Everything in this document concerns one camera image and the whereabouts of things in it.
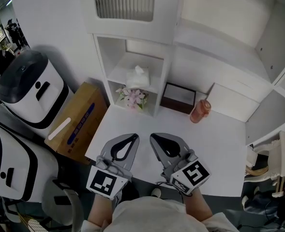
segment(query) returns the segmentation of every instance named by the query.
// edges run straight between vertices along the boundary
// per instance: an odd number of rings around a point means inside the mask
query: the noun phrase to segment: cardboard box
[[[89,164],[85,153],[106,111],[99,88],[83,83],[53,123],[45,144],[63,156]]]

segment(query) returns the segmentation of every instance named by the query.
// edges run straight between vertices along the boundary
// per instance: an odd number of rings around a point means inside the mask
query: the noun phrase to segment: white shirt
[[[84,221],[81,232],[238,232],[223,213],[203,222],[185,213],[185,205],[155,197],[142,197],[119,204],[112,223],[102,228]]]

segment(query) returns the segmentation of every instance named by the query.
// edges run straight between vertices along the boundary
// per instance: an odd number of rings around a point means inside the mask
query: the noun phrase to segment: white tissue pack
[[[126,73],[126,87],[148,87],[150,86],[149,69],[141,68],[137,65],[134,69]]]

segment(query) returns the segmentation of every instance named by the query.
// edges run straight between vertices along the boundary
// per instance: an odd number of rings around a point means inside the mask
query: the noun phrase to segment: black shirt
[[[14,58],[15,56],[10,52],[0,50],[0,75],[3,74]]]

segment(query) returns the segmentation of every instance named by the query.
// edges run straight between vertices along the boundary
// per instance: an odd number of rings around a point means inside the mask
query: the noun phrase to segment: gray chair
[[[49,217],[40,222],[46,230],[64,230],[72,228],[72,232],[79,232],[84,220],[82,204],[78,194],[65,183],[52,177],[45,184],[42,198],[42,209]],[[51,220],[64,226],[48,228],[46,224]]]

